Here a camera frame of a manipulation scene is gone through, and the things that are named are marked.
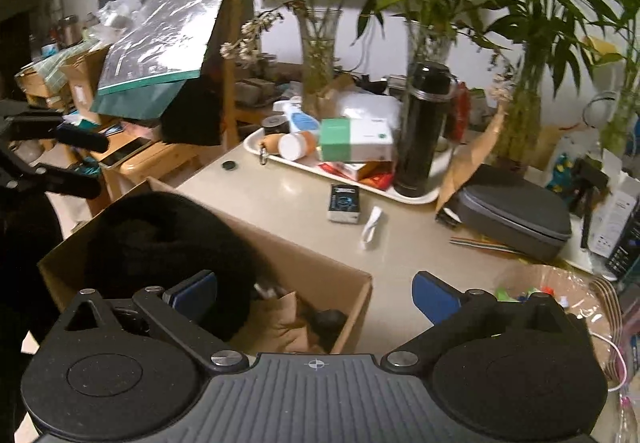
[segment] blue pad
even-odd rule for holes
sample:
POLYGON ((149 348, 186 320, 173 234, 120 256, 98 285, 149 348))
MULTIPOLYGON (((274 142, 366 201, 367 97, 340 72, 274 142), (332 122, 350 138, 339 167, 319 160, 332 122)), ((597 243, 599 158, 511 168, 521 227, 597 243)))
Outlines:
POLYGON ((439 324, 460 309, 463 293, 446 282, 421 271, 411 286, 414 304, 432 324, 439 324))
POLYGON ((168 289, 162 300, 190 321, 199 323, 216 302, 218 281, 215 274, 202 270, 190 279, 168 289))

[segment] white tray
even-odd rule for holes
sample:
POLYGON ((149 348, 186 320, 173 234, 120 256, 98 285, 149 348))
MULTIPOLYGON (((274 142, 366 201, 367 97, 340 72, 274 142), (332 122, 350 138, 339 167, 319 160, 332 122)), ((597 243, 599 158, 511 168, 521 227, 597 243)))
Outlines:
MULTIPOLYGON (((255 131, 254 134, 251 134, 244 141, 244 148, 255 154, 256 156, 260 156, 260 140, 264 138, 264 129, 260 129, 255 131)), ((383 191, 378 190, 373 187, 369 187, 363 184, 358 183, 357 181, 353 181, 347 178, 341 178, 340 176, 335 176, 334 174, 329 174, 325 172, 318 165, 320 162, 317 158, 312 156, 306 156, 306 158, 302 158, 297 162, 290 162, 289 160, 285 160, 280 156, 274 156, 270 154, 268 159, 270 161, 284 163, 284 165, 289 165, 292 167, 296 167, 302 170, 306 170, 307 172, 312 172, 313 174, 319 174, 320 176, 324 176, 325 178, 334 179, 335 181, 340 181, 341 183, 349 183, 351 185, 357 185, 358 187, 366 190, 367 192, 373 192, 373 194, 378 194, 385 198, 392 199, 394 201, 399 201, 401 203, 406 203, 408 205, 424 205, 426 203, 433 203, 437 198, 440 192, 440 183, 442 182, 442 178, 444 178, 444 173, 447 170, 447 166, 449 166, 449 160, 451 158, 452 149, 447 149, 445 152, 437 152, 435 158, 433 159, 433 164, 431 165, 431 172, 429 174, 428 181, 428 192, 424 196, 419 198, 408 198, 402 196, 396 192, 393 187, 389 190, 383 191)))

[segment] white bottle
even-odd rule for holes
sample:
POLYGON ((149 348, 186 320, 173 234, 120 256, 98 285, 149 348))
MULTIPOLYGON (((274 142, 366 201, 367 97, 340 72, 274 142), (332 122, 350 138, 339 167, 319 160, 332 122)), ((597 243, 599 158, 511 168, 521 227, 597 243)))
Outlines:
POLYGON ((284 113, 289 120, 289 130, 291 133, 310 131, 316 136, 320 131, 320 122, 313 116, 307 115, 301 109, 302 99, 294 97, 290 100, 281 100, 273 104, 273 110, 277 113, 284 113))

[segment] black robotic base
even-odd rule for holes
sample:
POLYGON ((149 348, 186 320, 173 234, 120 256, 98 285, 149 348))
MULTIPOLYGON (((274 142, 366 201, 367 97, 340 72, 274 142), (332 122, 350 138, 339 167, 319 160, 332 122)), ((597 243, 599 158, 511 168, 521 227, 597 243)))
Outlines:
POLYGON ((380 365, 263 354, 249 366, 147 290, 87 290, 61 315, 22 380, 41 443, 583 443, 606 401, 584 322, 544 294, 466 292, 380 365), (147 336, 122 328, 132 319, 147 336))

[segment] black thermos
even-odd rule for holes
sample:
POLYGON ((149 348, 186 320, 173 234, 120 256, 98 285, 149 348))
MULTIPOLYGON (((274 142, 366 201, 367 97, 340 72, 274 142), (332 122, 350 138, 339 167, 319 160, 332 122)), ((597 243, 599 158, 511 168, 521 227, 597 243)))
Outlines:
POLYGON ((458 83, 449 68, 437 62, 412 67, 402 107, 402 129, 394 188, 417 198, 427 194, 433 156, 458 83))

